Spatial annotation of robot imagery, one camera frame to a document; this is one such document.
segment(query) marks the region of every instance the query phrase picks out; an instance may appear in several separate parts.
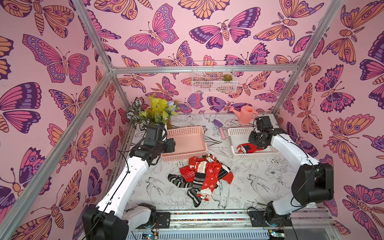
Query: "succulent plant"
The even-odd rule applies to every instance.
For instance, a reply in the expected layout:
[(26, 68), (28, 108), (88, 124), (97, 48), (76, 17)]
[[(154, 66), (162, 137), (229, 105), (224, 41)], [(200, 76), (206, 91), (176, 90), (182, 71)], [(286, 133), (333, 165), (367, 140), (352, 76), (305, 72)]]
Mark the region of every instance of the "succulent plant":
[(232, 75), (231, 74), (225, 74), (223, 76), (223, 81), (232, 81)]

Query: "white ventilation grille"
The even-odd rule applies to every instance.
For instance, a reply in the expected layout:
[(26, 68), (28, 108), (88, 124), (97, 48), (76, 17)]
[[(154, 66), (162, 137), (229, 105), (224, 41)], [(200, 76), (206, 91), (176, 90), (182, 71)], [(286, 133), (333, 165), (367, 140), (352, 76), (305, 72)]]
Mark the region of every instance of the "white ventilation grille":
[[(136, 232), (137, 240), (141, 239), (143, 232)], [(132, 233), (129, 233), (128, 240), (134, 240)], [(269, 239), (268, 230), (249, 229), (249, 230), (211, 230), (211, 231), (185, 231), (172, 230), (160, 231), (159, 240), (252, 240)]]

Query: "pink trowel handle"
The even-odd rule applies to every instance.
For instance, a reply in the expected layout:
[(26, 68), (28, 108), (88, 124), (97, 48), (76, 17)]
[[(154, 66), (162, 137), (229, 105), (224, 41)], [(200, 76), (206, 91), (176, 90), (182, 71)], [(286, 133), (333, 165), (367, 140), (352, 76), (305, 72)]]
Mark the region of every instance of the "pink trowel handle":
[(224, 134), (224, 131), (223, 131), (222, 127), (220, 128), (220, 134), (221, 134), (221, 139), (225, 140), (226, 137), (225, 137), (225, 134)]

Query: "wall-mounted wire basket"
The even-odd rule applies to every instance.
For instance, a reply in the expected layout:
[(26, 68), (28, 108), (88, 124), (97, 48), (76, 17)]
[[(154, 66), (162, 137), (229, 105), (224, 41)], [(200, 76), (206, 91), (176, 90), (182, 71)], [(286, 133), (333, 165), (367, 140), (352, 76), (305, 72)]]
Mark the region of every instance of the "wall-mounted wire basket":
[[(192, 92), (201, 91), (203, 93), (234, 93), (237, 87), (237, 76), (234, 65), (211, 66), (211, 61), (195, 61), (192, 67)], [(205, 66), (203, 69), (197, 68), (195, 65)], [(231, 75), (231, 81), (224, 81), (225, 75)]]

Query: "pink plastic basket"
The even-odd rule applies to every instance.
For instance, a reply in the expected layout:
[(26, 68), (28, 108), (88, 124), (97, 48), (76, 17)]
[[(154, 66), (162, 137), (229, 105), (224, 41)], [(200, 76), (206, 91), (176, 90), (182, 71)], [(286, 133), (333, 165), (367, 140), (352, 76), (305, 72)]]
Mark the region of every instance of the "pink plastic basket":
[(162, 153), (164, 162), (189, 159), (193, 156), (205, 155), (208, 151), (203, 138), (203, 127), (181, 127), (167, 130), (167, 138), (175, 140), (175, 151)]

